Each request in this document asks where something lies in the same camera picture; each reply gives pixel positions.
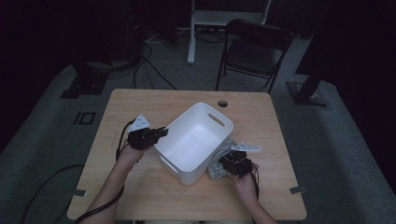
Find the wooden table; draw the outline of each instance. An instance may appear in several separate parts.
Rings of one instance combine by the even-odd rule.
[[[218,106],[226,100],[228,106]],[[91,204],[115,163],[115,150],[125,124],[143,114],[150,128],[167,126],[192,105],[203,102],[233,122],[230,137],[259,146],[247,157],[259,164],[260,203],[278,220],[306,217],[290,157],[270,95],[263,92],[114,90],[108,102],[68,217],[76,219]],[[250,220],[228,177],[212,180],[205,172],[193,185],[182,185],[161,166],[156,149],[149,150],[125,183],[117,219],[126,220]]]

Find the person's right hand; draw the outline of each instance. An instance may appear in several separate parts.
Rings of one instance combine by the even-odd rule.
[[[251,173],[256,174],[258,169],[259,165],[253,163]],[[255,187],[256,180],[253,179],[253,176],[251,176],[250,173],[245,174],[241,178],[231,173],[228,173],[228,176],[231,178],[233,186],[245,206],[258,202]]]

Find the basket handle hole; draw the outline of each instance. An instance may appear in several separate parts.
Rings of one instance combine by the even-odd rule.
[[[209,116],[211,119],[213,119],[217,124],[221,125],[222,127],[225,127],[225,124],[224,124],[221,120],[219,120],[218,118],[216,118],[214,115],[208,114],[208,116]]]

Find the white desk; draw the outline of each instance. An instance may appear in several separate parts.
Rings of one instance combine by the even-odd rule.
[[[207,11],[195,10],[195,0],[191,0],[191,37],[189,58],[187,63],[193,64],[195,58],[195,24],[225,26],[233,19],[244,19],[265,24],[271,0],[265,1],[262,12],[233,12],[233,11]]]

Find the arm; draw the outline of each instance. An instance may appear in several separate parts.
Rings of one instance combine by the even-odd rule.
[[[116,164],[108,175],[105,184],[102,186],[87,211],[91,211],[92,209],[110,202],[120,193],[128,173],[134,168],[134,165],[143,157],[146,151],[147,150],[133,149],[129,145],[124,147],[119,159],[116,161]],[[80,223],[114,223],[118,205],[119,202],[115,202],[107,209],[94,214],[91,217],[87,217]]]
[[[257,170],[257,164],[254,164],[253,174]],[[249,213],[252,215],[253,220],[257,224],[275,224],[277,223],[271,215],[262,207],[256,197],[256,190],[254,186],[254,180],[251,175],[244,175],[242,178],[238,178],[235,175],[229,174],[236,192],[242,201],[242,204],[246,207]]]

